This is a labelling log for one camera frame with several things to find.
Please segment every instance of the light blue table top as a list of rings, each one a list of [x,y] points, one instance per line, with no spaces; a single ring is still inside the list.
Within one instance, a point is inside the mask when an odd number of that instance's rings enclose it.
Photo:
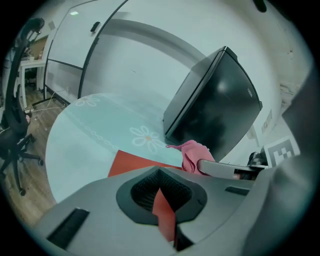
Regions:
[[[118,150],[181,166],[181,153],[166,148],[162,118],[161,109],[115,94],[92,94],[70,104],[55,120],[46,145],[46,171],[56,202],[106,178]]]

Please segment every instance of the black mesh chair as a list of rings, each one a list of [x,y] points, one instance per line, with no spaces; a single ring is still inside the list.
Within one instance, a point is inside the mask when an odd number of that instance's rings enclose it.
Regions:
[[[22,110],[22,107],[19,103],[19,89],[20,86],[18,87],[16,97],[12,101],[12,103],[14,103],[12,104],[12,109],[18,114],[19,117],[21,117],[21,119],[24,119],[24,121],[21,122],[21,125],[24,126],[25,130],[22,133],[18,133],[15,132],[15,130],[11,127],[7,127],[0,133],[0,150],[2,152],[2,158],[4,158],[4,163],[0,168],[0,174],[3,178],[5,178],[6,176],[4,171],[12,162],[16,186],[20,195],[24,196],[26,194],[26,190],[23,189],[20,184],[18,161],[22,162],[23,159],[35,159],[38,161],[40,166],[44,165],[44,161],[38,155],[26,153],[28,143],[34,143],[36,139],[31,133],[27,135],[28,122],[26,119],[26,114]]]
[[[15,182],[21,196],[24,196],[26,191],[20,185],[18,161],[35,159],[38,160],[38,164],[41,166],[44,162],[39,156],[25,152],[28,143],[34,142],[35,138],[32,134],[26,136],[29,124],[26,119],[26,113],[23,111],[19,101],[20,85],[15,94],[15,83],[21,58],[25,50],[29,48],[32,43],[29,39],[34,32],[37,34],[40,33],[40,29],[44,26],[44,23],[44,20],[41,18],[28,20],[17,38],[19,46],[16,48],[11,64],[5,93],[5,110],[1,120],[1,126],[4,130],[0,131],[0,156],[4,158],[4,163],[0,168],[0,174],[4,176],[4,170],[12,162]]]

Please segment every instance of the red paper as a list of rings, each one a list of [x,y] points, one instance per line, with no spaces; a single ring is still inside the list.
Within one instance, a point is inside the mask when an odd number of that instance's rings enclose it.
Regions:
[[[172,167],[182,170],[180,167],[164,164],[161,162],[151,161],[121,150],[118,150],[108,177],[112,177],[126,172],[141,169],[149,166]],[[159,230],[164,237],[170,242],[175,239],[176,215],[171,209],[165,196],[159,189],[155,196],[152,213],[158,216]]]

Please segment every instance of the pink cloth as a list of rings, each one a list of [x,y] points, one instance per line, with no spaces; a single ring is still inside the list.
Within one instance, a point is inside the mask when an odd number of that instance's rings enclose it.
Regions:
[[[25,116],[26,121],[28,122],[28,124],[30,124],[30,116],[26,115]]]
[[[180,146],[167,145],[166,147],[181,150],[183,157],[182,169],[192,174],[204,175],[197,167],[197,162],[199,160],[215,161],[207,147],[194,140],[188,140]]]

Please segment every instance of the desk leg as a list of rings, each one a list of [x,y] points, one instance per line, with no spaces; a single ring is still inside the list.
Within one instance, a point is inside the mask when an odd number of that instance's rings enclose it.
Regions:
[[[26,109],[27,108],[27,99],[26,99],[26,88],[25,88],[25,71],[26,71],[26,69],[23,67],[21,69],[21,88],[22,88],[23,106]]]
[[[36,71],[36,89],[41,90],[44,86],[43,67],[38,67]]]

